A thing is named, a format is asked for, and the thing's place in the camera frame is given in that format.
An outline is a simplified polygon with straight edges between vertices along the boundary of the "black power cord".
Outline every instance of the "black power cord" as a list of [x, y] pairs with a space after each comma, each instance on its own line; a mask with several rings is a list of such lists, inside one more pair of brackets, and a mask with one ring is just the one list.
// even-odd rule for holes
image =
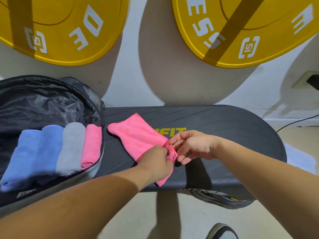
[[285, 127], [291, 125], [291, 124], [294, 124], [294, 123], [297, 123], [297, 122], [301, 122], [301, 121], [305, 121], [305, 120], [308, 120], [308, 119], [311, 119], [311, 118], [314, 118], [314, 117], [319, 117], [319, 114], [318, 115], [315, 115], [313, 117], [309, 117], [309, 118], [305, 118], [305, 119], [302, 119], [302, 120], [299, 120], [299, 121], [295, 121], [295, 122], [292, 122], [292, 123], [289, 123], [288, 125], [286, 126], [283, 126], [282, 128], [280, 128], [277, 132], [279, 132], [281, 129], [284, 129]]

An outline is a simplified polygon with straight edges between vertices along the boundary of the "shoe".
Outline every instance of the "shoe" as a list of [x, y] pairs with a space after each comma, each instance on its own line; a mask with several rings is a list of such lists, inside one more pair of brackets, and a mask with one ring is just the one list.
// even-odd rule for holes
[[239, 239], [236, 232], [226, 224], [217, 223], [209, 231], [206, 239]]

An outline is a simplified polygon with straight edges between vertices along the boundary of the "wall socket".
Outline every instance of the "wall socket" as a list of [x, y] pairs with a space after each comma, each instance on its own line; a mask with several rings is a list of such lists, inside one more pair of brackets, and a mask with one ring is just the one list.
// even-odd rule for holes
[[319, 75], [319, 71], [307, 71], [297, 82], [293, 85], [293, 89], [313, 89], [311, 85], [307, 83], [307, 80], [312, 76], [312, 75]]

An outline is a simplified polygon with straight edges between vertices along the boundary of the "person's left arm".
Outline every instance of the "person's left arm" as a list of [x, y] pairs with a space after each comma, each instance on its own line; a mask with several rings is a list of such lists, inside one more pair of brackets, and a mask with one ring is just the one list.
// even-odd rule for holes
[[169, 175], [167, 150], [149, 149], [133, 168], [60, 191], [0, 220], [1, 238], [96, 238], [146, 186]]

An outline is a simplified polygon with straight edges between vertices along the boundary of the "person's right arm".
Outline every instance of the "person's right arm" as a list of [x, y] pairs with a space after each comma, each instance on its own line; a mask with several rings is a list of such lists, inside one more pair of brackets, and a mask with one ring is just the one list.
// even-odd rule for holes
[[235, 142], [184, 131], [170, 139], [182, 164], [218, 158], [294, 238], [319, 238], [319, 176]]

